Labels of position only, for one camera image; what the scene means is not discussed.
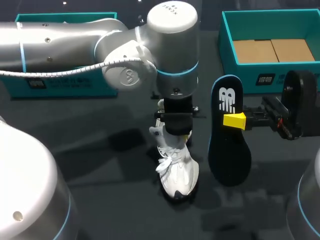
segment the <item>black table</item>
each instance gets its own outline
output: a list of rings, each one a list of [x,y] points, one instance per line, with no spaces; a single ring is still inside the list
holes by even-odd
[[[200,165],[199,187],[180,205],[165,200],[157,181],[148,132],[157,101],[148,84],[114,99],[69,100],[10,100],[0,84],[0,114],[43,142],[60,166],[81,215],[80,240],[289,239],[285,200],[320,138],[288,141],[267,127],[246,131],[251,173],[239,187],[220,186],[207,162],[211,88],[223,74],[217,35],[201,32],[194,104],[207,118],[194,120],[189,148]],[[247,106],[260,103],[260,96],[244,99]]]

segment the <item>yellow clamp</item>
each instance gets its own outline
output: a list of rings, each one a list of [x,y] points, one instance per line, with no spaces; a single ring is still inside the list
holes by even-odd
[[[246,115],[242,113],[224,114],[223,125],[237,129],[246,129]]]

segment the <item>dark surface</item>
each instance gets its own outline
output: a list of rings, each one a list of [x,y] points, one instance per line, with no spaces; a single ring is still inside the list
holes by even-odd
[[[145,5],[139,8],[131,0],[66,1],[66,5],[60,0],[5,1],[0,20],[14,20],[17,13],[116,11],[133,27],[139,15],[160,2],[143,0]],[[317,7],[319,1],[264,2],[203,0],[201,27],[217,30],[223,10]],[[189,148],[200,165],[199,185],[193,202],[180,205],[166,201],[157,182],[150,150],[155,143],[148,133],[155,124],[157,101],[150,100],[148,86],[116,99],[11,101],[0,84],[0,114],[42,141],[60,166],[81,215],[80,240],[289,239],[286,196],[315,157],[320,138],[287,141],[268,128],[245,132],[252,155],[250,175],[241,186],[221,187],[207,161],[211,87],[223,74],[216,40],[217,32],[201,32],[194,104],[207,118],[194,120]],[[244,98],[247,106],[260,102],[260,96]]]

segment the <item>new balance logo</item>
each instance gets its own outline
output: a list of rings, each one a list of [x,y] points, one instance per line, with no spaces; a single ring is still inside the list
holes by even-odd
[[[236,101],[235,90],[233,90],[232,88],[226,89],[224,87],[221,87],[219,89],[219,100],[222,101],[219,104],[220,110],[231,114],[236,113],[236,109],[233,106],[233,104],[235,104]]]

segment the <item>black insole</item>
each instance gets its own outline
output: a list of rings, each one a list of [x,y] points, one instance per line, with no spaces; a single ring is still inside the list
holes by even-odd
[[[243,112],[243,86],[234,75],[222,76],[211,90],[210,170],[226,187],[243,183],[251,169],[251,152],[239,128],[224,126],[224,114]]]

